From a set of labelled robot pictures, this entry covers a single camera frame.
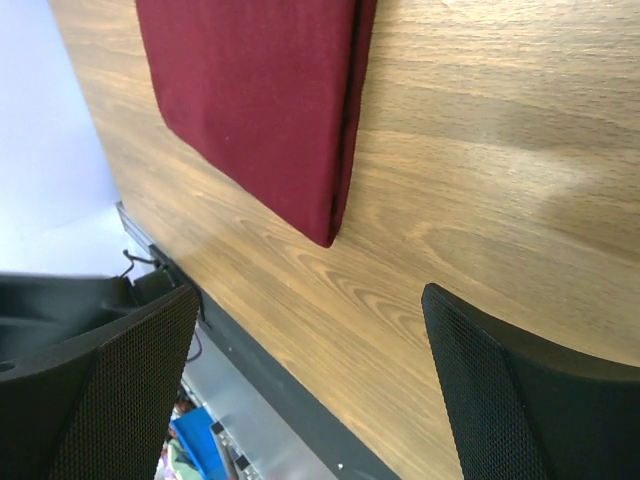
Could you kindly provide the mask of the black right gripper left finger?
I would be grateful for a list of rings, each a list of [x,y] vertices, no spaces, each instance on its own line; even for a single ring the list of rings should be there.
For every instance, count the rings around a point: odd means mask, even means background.
[[[181,286],[2,362],[2,478],[153,478],[198,310],[197,294]]]

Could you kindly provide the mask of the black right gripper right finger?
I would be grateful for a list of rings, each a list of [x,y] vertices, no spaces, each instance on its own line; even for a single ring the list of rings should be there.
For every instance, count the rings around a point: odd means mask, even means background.
[[[435,283],[421,303],[464,478],[638,478],[637,367],[546,340]]]

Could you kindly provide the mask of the maroon t shirt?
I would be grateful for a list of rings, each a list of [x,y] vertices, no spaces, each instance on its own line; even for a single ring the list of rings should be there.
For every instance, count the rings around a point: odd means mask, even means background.
[[[372,1],[140,1],[167,127],[314,243],[349,192]]]

